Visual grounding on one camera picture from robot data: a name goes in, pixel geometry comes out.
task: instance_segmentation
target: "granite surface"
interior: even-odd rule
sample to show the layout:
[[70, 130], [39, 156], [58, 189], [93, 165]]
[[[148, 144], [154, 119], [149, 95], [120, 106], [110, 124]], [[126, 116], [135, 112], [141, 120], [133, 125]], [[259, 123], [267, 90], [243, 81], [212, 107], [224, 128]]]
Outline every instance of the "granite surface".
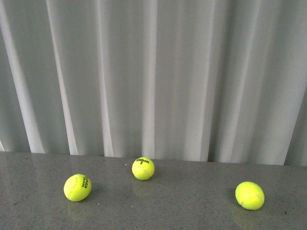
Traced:
[[[0, 152], [1, 230], [306, 230], [307, 168], [154, 160], [148, 181], [135, 159]], [[65, 181], [82, 173], [90, 195], [69, 201]], [[265, 195], [257, 211], [235, 198], [242, 181]]]

